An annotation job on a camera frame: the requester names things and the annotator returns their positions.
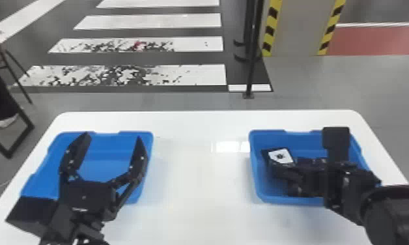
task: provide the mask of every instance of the blue tray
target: blue tray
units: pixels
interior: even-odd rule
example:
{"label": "blue tray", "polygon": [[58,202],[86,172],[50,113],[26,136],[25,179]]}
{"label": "blue tray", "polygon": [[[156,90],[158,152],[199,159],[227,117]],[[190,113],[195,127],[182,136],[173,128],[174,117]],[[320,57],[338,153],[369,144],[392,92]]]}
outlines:
{"label": "blue tray", "polygon": [[[324,158],[326,150],[322,146],[322,132],[286,132],[284,130],[254,130],[249,134],[250,160],[253,169],[256,194],[265,203],[287,205],[323,206],[321,197],[289,197],[284,180],[271,178],[266,172],[261,150],[286,147],[294,159],[297,157]],[[353,136],[350,139],[349,160],[358,167],[369,170],[361,148]]]}
{"label": "blue tray", "polygon": [[[66,148],[84,132],[59,134],[48,148],[48,153],[21,191],[22,196],[57,200],[59,198],[59,166]],[[118,134],[89,133],[91,145],[78,173],[85,179],[106,182],[127,172],[137,137],[141,137],[148,160],[151,157],[153,135],[150,132],[119,132]],[[142,193],[144,180],[126,203],[136,203]],[[126,186],[118,190],[123,193]]]}

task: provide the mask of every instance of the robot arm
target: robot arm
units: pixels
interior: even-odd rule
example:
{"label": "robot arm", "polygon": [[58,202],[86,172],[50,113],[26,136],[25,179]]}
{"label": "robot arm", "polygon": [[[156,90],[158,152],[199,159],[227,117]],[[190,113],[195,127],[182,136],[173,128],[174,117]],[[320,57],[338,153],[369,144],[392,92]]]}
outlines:
{"label": "robot arm", "polygon": [[290,196],[323,197],[324,206],[364,226],[374,245],[409,245],[409,186],[380,186],[371,172],[348,161],[348,128],[324,128],[328,157],[280,164],[267,157],[273,177],[287,181]]}

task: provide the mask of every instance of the tabletop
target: tabletop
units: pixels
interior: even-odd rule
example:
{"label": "tabletop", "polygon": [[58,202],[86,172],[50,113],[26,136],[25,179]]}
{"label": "tabletop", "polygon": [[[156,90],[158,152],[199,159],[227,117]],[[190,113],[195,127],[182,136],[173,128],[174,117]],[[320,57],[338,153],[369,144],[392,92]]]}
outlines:
{"label": "tabletop", "polygon": [[248,134],[254,129],[348,126],[384,184],[407,184],[362,116],[350,110],[68,112],[42,136],[0,197],[0,244],[37,244],[5,223],[25,181],[61,132],[146,130],[154,148],[142,196],[103,233],[130,244],[371,244],[362,227],[322,207],[263,203],[255,194]]}

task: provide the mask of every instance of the crosswalk marking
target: crosswalk marking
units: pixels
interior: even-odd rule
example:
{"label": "crosswalk marking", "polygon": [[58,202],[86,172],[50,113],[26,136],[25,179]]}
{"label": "crosswalk marking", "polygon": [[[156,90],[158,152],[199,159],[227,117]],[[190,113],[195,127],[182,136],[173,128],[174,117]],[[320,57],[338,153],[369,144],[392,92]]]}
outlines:
{"label": "crosswalk marking", "polygon": [[64,38],[49,53],[132,53],[223,51],[222,36]]}
{"label": "crosswalk marking", "polygon": [[162,8],[219,6],[219,0],[104,0],[97,8]]}
{"label": "crosswalk marking", "polygon": [[225,65],[32,66],[24,86],[226,85]]}
{"label": "crosswalk marking", "polygon": [[221,27],[221,15],[142,14],[86,16],[74,29],[157,29]]}

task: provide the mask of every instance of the hazard stripe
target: hazard stripe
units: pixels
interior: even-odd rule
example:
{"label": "hazard stripe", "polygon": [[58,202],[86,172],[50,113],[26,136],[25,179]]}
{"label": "hazard stripe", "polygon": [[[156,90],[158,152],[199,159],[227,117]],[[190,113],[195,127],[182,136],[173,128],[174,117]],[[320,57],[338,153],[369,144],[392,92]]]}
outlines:
{"label": "hazard stripe", "polygon": [[262,56],[272,56],[272,49],[276,37],[276,28],[282,7],[282,0],[270,0],[267,24],[265,27],[264,43],[262,44]]}
{"label": "hazard stripe", "polygon": [[340,15],[345,7],[346,0],[336,0],[333,6],[331,16],[328,21],[328,25],[326,26],[326,30],[324,32],[324,36],[322,38],[322,42],[320,43],[320,48],[318,49],[318,55],[325,55],[328,52],[328,47],[331,42],[333,32],[335,31],[335,27],[340,20]]}

